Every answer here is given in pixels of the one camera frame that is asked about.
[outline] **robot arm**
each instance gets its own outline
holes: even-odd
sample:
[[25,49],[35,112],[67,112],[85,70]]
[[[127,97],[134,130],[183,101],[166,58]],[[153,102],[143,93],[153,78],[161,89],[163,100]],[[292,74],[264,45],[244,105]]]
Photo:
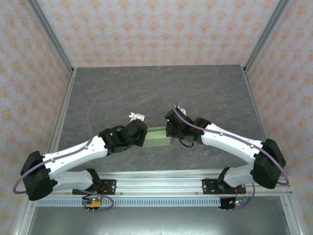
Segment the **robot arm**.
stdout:
[[[143,122],[144,116],[136,116],[126,126],[108,128],[94,136],[88,146],[87,142],[74,147],[48,153],[41,156],[39,151],[31,153],[22,170],[21,176],[33,166],[46,160],[52,160],[29,173],[24,179],[28,198],[31,201],[41,199],[52,191],[63,189],[83,189],[96,191],[101,180],[94,169],[82,172],[67,172],[67,170],[96,158],[102,158],[113,153],[120,153],[133,145],[143,146],[147,134],[147,126]],[[54,160],[65,154],[71,155]]]
[[185,110],[176,107],[176,112],[190,124],[210,130],[204,132],[187,125],[183,122],[174,110],[169,111],[165,118],[167,119],[166,133],[167,136],[197,142],[200,144],[210,145],[227,151],[247,162],[246,165],[236,168],[225,168],[219,176],[219,189],[234,188],[238,185],[258,183],[265,188],[275,188],[281,171],[277,166],[256,147],[268,152],[284,168],[286,161],[279,150],[276,142],[267,139],[265,142],[247,139],[231,132],[223,130],[210,121],[203,118],[197,118],[192,121],[185,115]]

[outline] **black mounting plate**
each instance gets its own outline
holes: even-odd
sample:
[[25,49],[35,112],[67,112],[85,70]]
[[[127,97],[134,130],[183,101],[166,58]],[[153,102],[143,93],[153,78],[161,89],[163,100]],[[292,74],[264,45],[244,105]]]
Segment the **black mounting plate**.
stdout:
[[[105,185],[105,188],[103,189],[103,194],[104,195],[115,195],[116,180],[101,180],[100,188],[103,185]],[[87,193],[83,193],[83,192],[78,191],[76,189],[73,189],[72,194],[73,195],[87,195]]]
[[[244,193],[246,193],[246,188],[240,186],[236,187],[237,189],[239,189],[239,191],[237,191],[238,194],[243,194],[241,191],[243,191]],[[226,188],[224,191],[222,191],[219,188],[217,179],[209,179],[206,178],[204,180],[202,180],[202,190],[203,190],[203,194],[236,194],[236,189],[235,188]]]

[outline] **orange floral wallpaper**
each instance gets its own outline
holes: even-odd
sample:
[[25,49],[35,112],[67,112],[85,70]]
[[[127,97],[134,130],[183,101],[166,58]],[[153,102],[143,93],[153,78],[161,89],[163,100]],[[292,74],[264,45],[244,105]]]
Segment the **orange floral wallpaper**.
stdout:
[[45,152],[68,73],[25,0],[0,1],[0,227],[12,234],[24,197],[12,187]]
[[313,231],[313,4],[292,0],[249,74],[269,138],[287,158],[302,219]]
[[279,0],[39,0],[75,67],[244,65]]

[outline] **green block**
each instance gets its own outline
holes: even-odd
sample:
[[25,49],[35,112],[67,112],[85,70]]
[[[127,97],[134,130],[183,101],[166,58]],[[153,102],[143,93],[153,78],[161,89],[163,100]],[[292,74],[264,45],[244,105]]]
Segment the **green block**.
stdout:
[[148,128],[143,148],[170,146],[172,138],[166,136],[166,127]]

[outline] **patterned wallpaper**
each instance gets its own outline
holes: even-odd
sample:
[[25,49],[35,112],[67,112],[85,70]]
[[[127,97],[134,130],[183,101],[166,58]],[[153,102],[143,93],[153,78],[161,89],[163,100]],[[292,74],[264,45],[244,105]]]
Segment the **patterned wallpaper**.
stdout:
[[249,74],[269,138],[287,158],[302,219],[313,231],[313,4],[291,0]]
[[244,65],[279,0],[39,0],[75,67]]
[[45,152],[68,74],[25,0],[0,1],[0,234],[24,197],[12,188],[29,153]]

